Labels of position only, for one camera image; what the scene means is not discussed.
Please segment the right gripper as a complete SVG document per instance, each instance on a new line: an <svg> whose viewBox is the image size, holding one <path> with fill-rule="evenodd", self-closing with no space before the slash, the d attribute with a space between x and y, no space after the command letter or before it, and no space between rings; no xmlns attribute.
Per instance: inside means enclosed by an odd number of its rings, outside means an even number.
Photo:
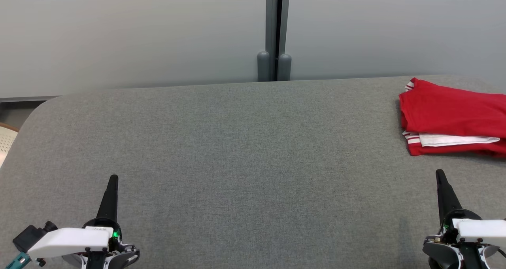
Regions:
<svg viewBox="0 0 506 269"><path fill-rule="evenodd" d="M489 269L500 252L500 220L481 219L462 208L444 170L436 170L440 230L423 242L432 269Z"/></svg>

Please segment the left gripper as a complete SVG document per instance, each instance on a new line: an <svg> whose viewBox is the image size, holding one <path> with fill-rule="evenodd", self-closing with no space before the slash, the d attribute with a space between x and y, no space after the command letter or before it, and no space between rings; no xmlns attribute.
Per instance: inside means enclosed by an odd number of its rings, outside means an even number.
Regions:
<svg viewBox="0 0 506 269"><path fill-rule="evenodd" d="M107 252L78 252L62 256L68 264L80 269L125 269L140 258L140 249L134 244L123 244L121 227L117 223L119 177L111 175L103 194L96 218L83 228L112 229Z"/></svg>

